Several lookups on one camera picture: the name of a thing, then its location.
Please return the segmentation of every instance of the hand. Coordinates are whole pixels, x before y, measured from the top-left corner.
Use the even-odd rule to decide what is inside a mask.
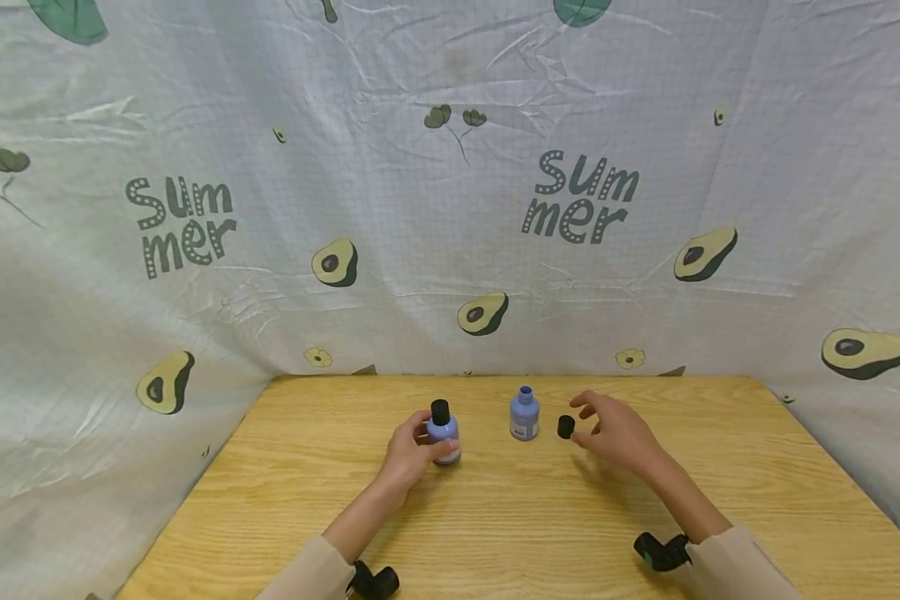
[[[587,390],[570,400],[570,406],[583,406],[581,419],[599,419],[592,433],[574,432],[571,439],[613,466],[646,478],[654,463],[667,456],[647,422],[626,403]]]
[[[430,446],[426,422],[429,410],[417,411],[393,431],[387,444],[387,456],[377,473],[377,481],[399,495],[402,503],[407,492],[427,472],[430,462],[460,447],[457,440],[442,440]]]

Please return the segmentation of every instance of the wrist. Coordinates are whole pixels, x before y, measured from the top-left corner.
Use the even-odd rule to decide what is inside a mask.
[[[673,479],[673,475],[683,468],[663,447],[657,447],[647,454],[647,460],[634,469],[636,475],[651,488],[663,485]]]
[[[395,513],[403,506],[407,491],[408,488],[398,480],[377,475],[363,493],[381,511]]]

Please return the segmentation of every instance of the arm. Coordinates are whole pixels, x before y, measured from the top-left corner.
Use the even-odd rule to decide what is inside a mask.
[[[390,517],[404,504],[430,462],[457,449],[456,440],[429,446],[430,411],[415,412],[393,431],[380,473],[332,520],[322,536],[311,539],[257,600],[343,600],[353,564]]]
[[[690,542],[703,543],[704,539],[719,536],[733,527],[669,454],[661,454],[640,476],[667,507]]]
[[[572,440],[643,479],[690,538],[691,563],[679,567],[677,575],[701,598],[800,600],[749,532],[723,516],[631,407],[595,392],[581,393],[570,405],[582,407],[583,419],[599,418],[590,435],[575,433]]]

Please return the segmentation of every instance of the left hand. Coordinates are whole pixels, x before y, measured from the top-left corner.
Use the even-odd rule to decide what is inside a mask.
[[[429,410],[414,412],[393,430],[391,441],[387,444],[387,456],[376,481],[399,494],[401,501],[413,484],[423,478],[430,462],[460,447],[457,440],[442,440],[431,446],[426,424],[430,417]]]

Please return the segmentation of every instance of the right hand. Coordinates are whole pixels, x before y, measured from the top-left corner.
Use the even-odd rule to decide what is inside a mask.
[[[626,403],[587,390],[570,400],[570,406],[583,406],[583,421],[597,416],[597,424],[589,435],[574,432],[571,440],[610,465],[643,478],[654,463],[666,456],[650,425]]]

